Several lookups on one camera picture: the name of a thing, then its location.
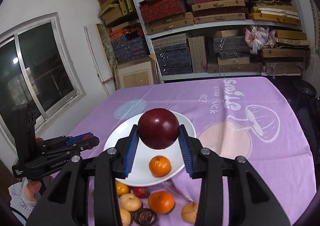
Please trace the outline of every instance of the dark brown fruit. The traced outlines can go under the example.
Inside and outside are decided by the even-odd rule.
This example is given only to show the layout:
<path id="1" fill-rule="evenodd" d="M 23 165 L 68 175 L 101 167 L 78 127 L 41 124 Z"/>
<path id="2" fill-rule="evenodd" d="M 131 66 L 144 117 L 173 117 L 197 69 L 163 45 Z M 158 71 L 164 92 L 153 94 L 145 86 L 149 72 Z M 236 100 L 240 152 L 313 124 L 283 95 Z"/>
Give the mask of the dark brown fruit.
<path id="1" fill-rule="evenodd" d="M 151 226 L 156 223 L 157 215 L 150 209 L 139 209 L 131 213 L 132 219 L 141 226 Z"/>
<path id="2" fill-rule="evenodd" d="M 141 141 L 152 149 L 165 149 L 179 136 L 179 121 L 169 110 L 155 108 L 145 112 L 138 121 Z"/>

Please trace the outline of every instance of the orange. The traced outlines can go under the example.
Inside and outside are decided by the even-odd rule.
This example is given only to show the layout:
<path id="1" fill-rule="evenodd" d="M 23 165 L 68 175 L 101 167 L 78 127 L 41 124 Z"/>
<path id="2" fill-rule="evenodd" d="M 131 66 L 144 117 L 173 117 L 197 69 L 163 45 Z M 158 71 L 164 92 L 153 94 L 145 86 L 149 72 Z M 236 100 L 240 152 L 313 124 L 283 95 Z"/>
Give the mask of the orange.
<path id="1" fill-rule="evenodd" d="M 155 192 L 150 195 L 148 205 L 157 214 L 166 214 L 174 207 L 173 196 L 165 191 Z"/>
<path id="2" fill-rule="evenodd" d="M 171 164 L 166 157 L 155 156 L 149 162 L 149 169 L 153 176 L 162 177 L 171 171 Z"/>
<path id="3" fill-rule="evenodd" d="M 117 190 L 117 195 L 118 196 L 121 196 L 123 194 L 126 194 L 126 193 L 130 193 L 130 188 L 129 186 L 123 184 L 123 183 L 120 183 L 118 181 L 116 181 L 116 190 Z"/>

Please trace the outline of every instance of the mushroom illustration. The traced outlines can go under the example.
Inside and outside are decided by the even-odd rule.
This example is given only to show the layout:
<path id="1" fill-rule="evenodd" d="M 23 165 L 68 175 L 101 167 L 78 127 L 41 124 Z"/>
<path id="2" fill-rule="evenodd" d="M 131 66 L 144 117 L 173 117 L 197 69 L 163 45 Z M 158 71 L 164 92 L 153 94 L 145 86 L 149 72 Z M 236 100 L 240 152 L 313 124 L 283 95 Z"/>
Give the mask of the mushroom illustration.
<path id="1" fill-rule="evenodd" d="M 227 120 L 243 127 L 251 128 L 264 142 L 272 142 L 280 131 L 278 115 L 270 108 L 250 105 L 245 109 L 246 119 L 238 119 L 228 116 Z"/>

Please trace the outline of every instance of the purple tablecloth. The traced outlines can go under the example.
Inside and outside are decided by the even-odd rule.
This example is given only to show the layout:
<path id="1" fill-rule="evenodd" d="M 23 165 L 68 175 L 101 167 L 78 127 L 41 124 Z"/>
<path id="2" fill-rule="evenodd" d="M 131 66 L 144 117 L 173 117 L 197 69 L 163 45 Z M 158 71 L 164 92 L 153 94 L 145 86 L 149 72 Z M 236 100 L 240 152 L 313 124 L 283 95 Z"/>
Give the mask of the purple tablecloth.
<path id="1" fill-rule="evenodd" d="M 282 205 L 293 224 L 316 193 L 313 159 L 308 142 L 286 99 L 264 77 L 213 79 L 122 89 L 114 92 L 70 133 L 92 132 L 100 144 L 82 153 L 95 157 L 126 119 L 153 108 L 186 116 L 201 143 L 220 156 L 246 156 Z M 174 210 L 160 215 L 156 225 L 189 225 L 182 207 L 199 201 L 201 180 L 183 169 L 171 180 L 150 187 L 166 190 L 176 200 Z M 228 225 L 228 192 L 224 178 L 224 219 Z M 89 199 L 90 209 L 93 200 Z M 89 211 L 89 225 L 94 225 Z"/>

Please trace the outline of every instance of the red fruit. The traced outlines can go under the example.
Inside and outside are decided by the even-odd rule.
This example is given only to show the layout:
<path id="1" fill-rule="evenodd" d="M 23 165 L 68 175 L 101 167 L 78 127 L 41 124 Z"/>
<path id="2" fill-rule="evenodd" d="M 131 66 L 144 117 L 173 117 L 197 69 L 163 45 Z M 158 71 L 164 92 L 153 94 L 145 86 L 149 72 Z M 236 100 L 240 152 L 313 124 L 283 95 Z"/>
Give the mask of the red fruit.
<path id="1" fill-rule="evenodd" d="M 147 198 L 150 195 L 150 191 L 147 187 L 135 187 L 133 188 L 133 194 L 139 198 Z"/>
<path id="2" fill-rule="evenodd" d="M 145 112 L 138 121 L 141 141 L 152 149 L 165 149 L 179 136 L 179 121 L 169 110 L 155 108 Z"/>

